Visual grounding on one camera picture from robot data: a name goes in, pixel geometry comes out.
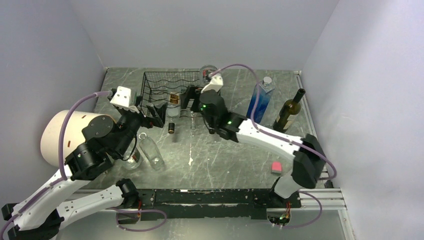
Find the clear bottle black cap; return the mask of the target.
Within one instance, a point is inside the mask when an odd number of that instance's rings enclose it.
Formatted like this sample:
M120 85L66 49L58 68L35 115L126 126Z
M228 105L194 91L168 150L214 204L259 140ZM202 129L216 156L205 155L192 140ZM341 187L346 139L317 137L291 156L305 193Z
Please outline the clear bottle black cap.
M166 117L168 118L168 133L175 133L175 121L179 118L181 112L181 98L178 91L168 93Z

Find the clear round labelled bottle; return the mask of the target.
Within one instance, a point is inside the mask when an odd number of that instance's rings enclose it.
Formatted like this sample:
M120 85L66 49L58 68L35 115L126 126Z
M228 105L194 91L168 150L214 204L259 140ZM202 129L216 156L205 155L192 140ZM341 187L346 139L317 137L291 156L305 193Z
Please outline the clear round labelled bottle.
M209 76L215 72L218 68L214 65L204 65L199 69L199 80L203 85L208 84L211 81Z

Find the tall blue square bottle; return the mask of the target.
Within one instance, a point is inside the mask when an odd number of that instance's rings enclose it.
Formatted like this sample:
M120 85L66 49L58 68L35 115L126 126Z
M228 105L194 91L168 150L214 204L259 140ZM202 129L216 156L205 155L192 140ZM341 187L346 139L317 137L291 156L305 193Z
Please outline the tall blue square bottle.
M273 84L273 80L271 77L266 76L259 84L259 90L255 87L253 94L251 96L251 100L248 106L248 110L246 113L246 117L250 118L252 110L254 108L256 99L258 99L258 103L253 115L253 120L259 124L265 114L265 111L268 107L269 102L271 101L272 94L274 92L275 86Z

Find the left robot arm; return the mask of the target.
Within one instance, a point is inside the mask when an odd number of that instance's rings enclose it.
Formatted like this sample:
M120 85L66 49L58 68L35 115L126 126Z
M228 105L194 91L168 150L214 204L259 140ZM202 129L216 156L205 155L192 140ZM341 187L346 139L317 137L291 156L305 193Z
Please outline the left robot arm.
M0 232L11 240L52 240L67 225L101 210L141 206L139 192L128 178L77 200L69 197L121 160L139 128L160 128L162 119L127 109L120 110L118 121L96 115L81 130L83 142L64 155L65 131L72 115L73 110L66 113L59 132L58 172L26 200L1 209L5 225Z

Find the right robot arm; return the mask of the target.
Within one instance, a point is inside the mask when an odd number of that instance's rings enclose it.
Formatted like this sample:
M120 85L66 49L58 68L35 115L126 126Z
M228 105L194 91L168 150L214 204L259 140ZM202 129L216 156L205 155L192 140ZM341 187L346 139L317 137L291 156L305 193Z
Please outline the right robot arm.
M315 136L293 136L258 125L243 115L229 111L224 99L212 89L203 91L190 85L180 99L182 109L192 102L191 110L202 115L210 134L236 143L250 144L291 161L291 171L279 177L271 187L269 199L275 207L282 207L294 192L317 186L326 162Z

